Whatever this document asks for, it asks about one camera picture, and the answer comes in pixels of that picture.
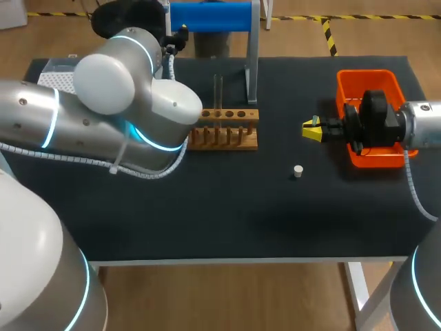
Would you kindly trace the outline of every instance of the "black tablecloth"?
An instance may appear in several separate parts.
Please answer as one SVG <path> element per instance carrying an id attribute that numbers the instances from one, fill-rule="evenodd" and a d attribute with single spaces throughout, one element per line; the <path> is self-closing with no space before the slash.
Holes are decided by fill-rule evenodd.
<path id="1" fill-rule="evenodd" d="M 44 64 L 33 61 L 26 79 L 36 82 Z M 212 107 L 221 73 L 224 108 L 245 108 L 243 65 L 177 59 L 176 78 Z M 337 71 L 358 68 L 389 69 L 408 100 L 424 98 L 404 57 L 260 59 L 256 152 L 188 152 L 159 181 L 6 157 L 92 261 L 406 256 L 432 223 L 414 206 L 404 169 L 360 170 L 344 144 L 301 137 L 313 114 L 336 114 Z M 293 181 L 297 164 L 304 172 Z M 421 151 L 411 165 L 423 206 L 436 213 L 441 152 Z"/>

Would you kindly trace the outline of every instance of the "white spiral cable wrap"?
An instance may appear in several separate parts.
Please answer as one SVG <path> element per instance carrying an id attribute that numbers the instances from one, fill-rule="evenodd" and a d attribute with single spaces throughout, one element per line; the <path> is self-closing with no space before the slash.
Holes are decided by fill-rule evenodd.
<path id="1" fill-rule="evenodd" d="M 168 57 L 168 72 L 169 72 L 170 79 L 172 81 L 175 81 L 176 77 L 174 76 L 174 55 L 173 54 L 169 54 L 169 57 Z"/>
<path id="2" fill-rule="evenodd" d="M 174 63 L 174 56 L 170 55 L 168 66 L 170 71 L 170 79 L 175 80 L 174 76 L 174 69 L 173 69 L 173 63 Z M 144 172 L 139 172 L 133 169 L 129 169 L 123 166 L 117 166 L 116 169 L 118 171 L 124 172 L 125 174 L 129 174 L 130 176 L 135 176 L 141 179 L 160 179 L 163 178 L 170 173 L 172 173 L 181 163 L 185 151 L 187 150 L 187 144 L 188 144 L 188 138 L 185 139 L 181 151 L 179 152 L 178 158 L 173 162 L 173 164 L 165 171 L 160 172 L 158 174 L 145 174 Z M 6 143 L 0 143 L 0 150 L 4 150 L 6 152 L 11 152 L 15 154 L 25 155 L 27 157 L 36 157 L 38 159 L 47 159 L 47 160 L 54 160 L 54 161 L 62 161 L 62 162 L 73 162 L 73 163 L 82 163 L 82 164 L 88 164 L 91 166 L 98 166 L 107 168 L 109 170 L 112 169 L 112 167 L 115 166 L 115 163 L 113 162 L 107 162 L 102 160 L 96 160 L 96 159 L 89 159 L 87 157 L 70 157 L 66 155 L 58 155 L 58 154 L 51 154 L 51 153 L 44 153 L 44 152 L 35 152 L 33 150 L 26 150 L 23 148 L 14 147 L 11 145 L 8 145 Z"/>
<path id="3" fill-rule="evenodd" d="M 424 207 L 422 206 L 422 204 L 420 203 L 420 200 L 418 198 L 418 195 L 416 194 L 415 191 L 415 186 L 413 184 L 413 179 L 412 179 L 412 173 L 411 173 L 411 164 L 409 163 L 409 153 L 405 150 L 404 151 L 404 166 L 406 168 L 406 175 L 407 175 L 407 183 L 409 183 L 409 189 L 411 190 L 411 194 L 412 194 L 412 198 L 413 198 L 413 202 L 415 202 L 416 207 L 418 208 L 418 210 L 421 212 L 421 214 L 423 214 L 427 219 L 430 219 L 431 221 L 436 222 L 438 220 L 437 217 L 434 217 L 433 215 L 429 214 Z"/>

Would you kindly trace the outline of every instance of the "wooden test tube rack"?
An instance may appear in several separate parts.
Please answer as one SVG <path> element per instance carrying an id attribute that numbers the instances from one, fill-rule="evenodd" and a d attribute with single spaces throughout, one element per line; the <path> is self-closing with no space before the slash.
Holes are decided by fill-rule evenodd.
<path id="1" fill-rule="evenodd" d="M 212 124 L 192 129 L 189 150 L 257 150 L 257 109 L 204 109 L 199 119 Z"/>

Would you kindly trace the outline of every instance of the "blue roller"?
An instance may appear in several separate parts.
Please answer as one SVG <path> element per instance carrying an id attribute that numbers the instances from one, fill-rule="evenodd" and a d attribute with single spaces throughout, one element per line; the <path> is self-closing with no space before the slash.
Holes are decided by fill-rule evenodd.
<path id="1" fill-rule="evenodd" d="M 251 7 L 251 2 L 172 2 L 172 31 L 185 24 L 190 32 L 250 32 Z"/>

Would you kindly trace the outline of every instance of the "orange plastic tray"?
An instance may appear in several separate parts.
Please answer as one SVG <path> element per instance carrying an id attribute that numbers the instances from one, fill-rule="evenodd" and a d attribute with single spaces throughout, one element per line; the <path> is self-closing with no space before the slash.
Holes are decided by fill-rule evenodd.
<path id="1" fill-rule="evenodd" d="M 345 115 L 344 104 L 360 106 L 361 98 L 366 90 L 383 90 L 387 101 L 397 111 L 405 102 L 395 75 L 388 70 L 341 70 L 337 74 L 337 107 L 338 115 L 342 119 Z M 392 147 L 365 148 L 361 155 L 352 152 L 351 146 L 347 149 L 352 163 L 359 168 L 401 168 L 404 166 L 403 149 L 399 143 Z M 414 157 L 417 150 L 409 151 Z"/>

